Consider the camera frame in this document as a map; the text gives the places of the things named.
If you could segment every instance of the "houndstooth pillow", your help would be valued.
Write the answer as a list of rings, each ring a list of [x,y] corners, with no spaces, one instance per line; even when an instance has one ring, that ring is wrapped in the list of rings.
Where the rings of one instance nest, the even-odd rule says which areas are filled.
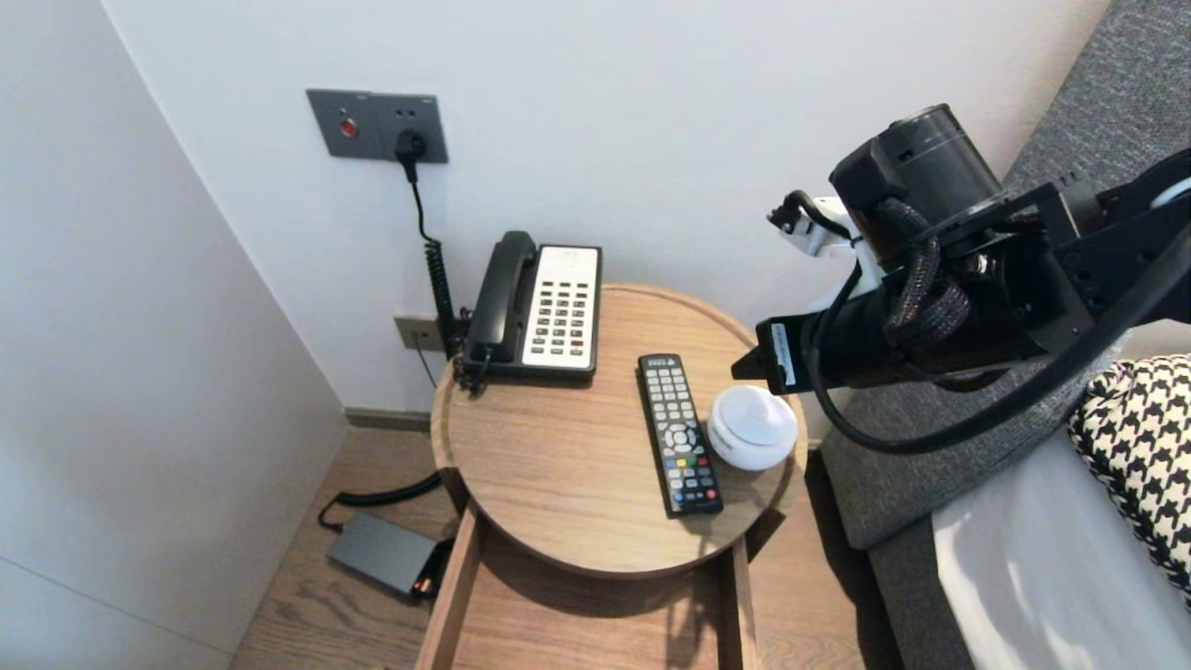
[[[1067,430],[1191,612],[1189,405],[1191,356],[1118,362],[1087,386]]]

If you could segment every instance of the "coiled phone cord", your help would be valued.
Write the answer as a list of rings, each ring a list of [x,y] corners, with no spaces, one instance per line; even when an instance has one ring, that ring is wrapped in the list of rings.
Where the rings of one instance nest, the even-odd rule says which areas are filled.
[[[442,334],[447,358],[459,350],[459,330],[455,326],[455,307],[450,300],[450,286],[447,283],[447,263],[443,261],[443,243],[426,234],[425,212],[422,208],[422,193],[418,182],[412,181],[413,201],[418,205],[418,233],[426,240],[426,270],[430,274],[430,289],[435,295],[435,311],[438,312],[438,332]]]

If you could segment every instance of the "black cable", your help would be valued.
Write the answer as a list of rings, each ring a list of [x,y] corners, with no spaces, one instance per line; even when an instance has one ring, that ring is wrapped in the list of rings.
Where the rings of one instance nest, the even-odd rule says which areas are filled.
[[[435,311],[438,314],[438,333],[443,340],[447,358],[459,351],[459,334],[455,325],[455,308],[451,306],[450,284],[447,281],[447,263],[443,259],[443,243],[426,234],[426,212],[422,206],[422,192],[418,189],[418,158],[426,154],[425,139],[412,130],[403,131],[397,138],[394,150],[398,162],[405,168],[405,179],[413,190],[413,201],[418,206],[418,234],[425,239],[426,270],[430,274],[430,289],[435,296]]]
[[[343,524],[331,524],[326,521],[326,513],[332,507],[337,505],[342,505],[343,507],[381,507],[399,503],[429,494],[430,491],[437,489],[442,483],[443,481],[442,477],[438,476],[438,472],[434,472],[417,484],[393,489],[392,491],[384,491],[380,494],[349,494],[347,491],[339,491],[333,499],[331,499],[331,502],[326,503],[326,507],[318,513],[318,525],[328,531],[342,533]]]
[[[831,307],[818,318],[815,327],[813,343],[806,364],[815,397],[823,407],[823,413],[840,433],[874,452],[904,456],[921,455],[971,440],[1041,402],[1073,375],[1091,365],[1096,357],[1111,346],[1125,328],[1143,318],[1167,294],[1171,287],[1187,273],[1189,267],[1191,267],[1191,226],[1184,226],[1146,274],[1104,312],[1095,327],[1081,334],[1074,344],[1024,384],[987,408],[948,428],[905,440],[886,440],[863,433],[849,424],[840,414],[840,409],[835,407],[831,396],[828,395],[827,388],[823,386],[821,369],[823,340],[847,296],[852,294],[852,289],[860,281],[861,269],[860,263],[856,263],[852,274],[848,275],[848,280],[844,281],[843,288],[831,302]]]
[[[422,344],[418,343],[417,337],[413,338],[413,349],[418,352],[418,358],[422,359],[422,368],[426,370],[426,378],[430,380],[430,386],[437,390],[438,383],[435,382],[435,376],[430,372],[430,364],[426,363],[426,357],[422,353]]]

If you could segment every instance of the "wooden table top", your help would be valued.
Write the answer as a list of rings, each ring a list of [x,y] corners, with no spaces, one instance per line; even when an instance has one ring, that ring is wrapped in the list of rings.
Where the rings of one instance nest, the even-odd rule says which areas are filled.
[[[606,283],[599,318],[588,388],[499,382],[473,401],[445,370],[431,418],[438,465],[457,467],[498,528],[562,568],[612,578],[680,571],[729,547],[802,477],[802,406],[787,399],[802,427],[794,458],[746,472],[709,449],[724,511],[667,519],[637,358],[679,355],[706,420],[716,396],[737,384],[730,368],[755,345],[753,332],[701,300],[637,283]]]

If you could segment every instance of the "white label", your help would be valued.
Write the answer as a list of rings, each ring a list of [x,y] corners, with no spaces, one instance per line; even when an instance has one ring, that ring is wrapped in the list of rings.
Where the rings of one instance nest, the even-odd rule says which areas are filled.
[[[773,353],[778,357],[778,363],[781,364],[781,370],[786,374],[786,387],[793,387],[794,362],[793,357],[790,356],[786,326],[781,323],[773,323],[769,325],[769,332],[773,334]]]

